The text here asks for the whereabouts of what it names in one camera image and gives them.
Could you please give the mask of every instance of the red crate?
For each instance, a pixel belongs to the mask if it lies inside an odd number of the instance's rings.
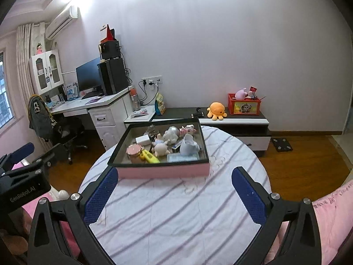
[[[230,114],[259,115],[261,101],[256,100],[233,100],[235,94],[228,94],[228,109]]]

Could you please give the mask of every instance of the screw head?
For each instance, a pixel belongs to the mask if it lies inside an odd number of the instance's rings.
[[[274,200],[279,200],[281,198],[281,196],[279,195],[279,193],[273,192],[273,193],[271,193],[271,198]]]
[[[47,202],[47,199],[45,197],[42,197],[40,200],[39,200],[39,204],[44,204]]]
[[[307,205],[309,205],[311,203],[311,200],[309,198],[304,198],[303,202]]]
[[[71,200],[77,200],[77,199],[80,198],[80,194],[79,193],[74,193],[74,194],[71,195],[70,198],[71,198]]]

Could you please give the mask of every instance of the ceiling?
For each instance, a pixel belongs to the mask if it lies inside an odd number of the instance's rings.
[[[0,37],[27,23],[51,22],[71,0],[17,0],[0,25]]]

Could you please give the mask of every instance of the curtain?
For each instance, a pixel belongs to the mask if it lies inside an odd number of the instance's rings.
[[[16,34],[16,57],[17,57],[17,78],[20,89],[22,104],[25,108],[28,118],[28,102],[34,95],[31,73],[29,71],[29,59],[34,53],[30,53],[32,49],[31,42],[33,41],[34,24],[26,24],[17,28]],[[45,142],[44,139],[38,137],[44,151],[47,152],[52,148],[50,142]]]

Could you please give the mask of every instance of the white small box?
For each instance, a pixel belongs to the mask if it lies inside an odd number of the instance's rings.
[[[151,144],[150,137],[147,134],[139,136],[136,138],[136,143],[140,146],[147,146]]]

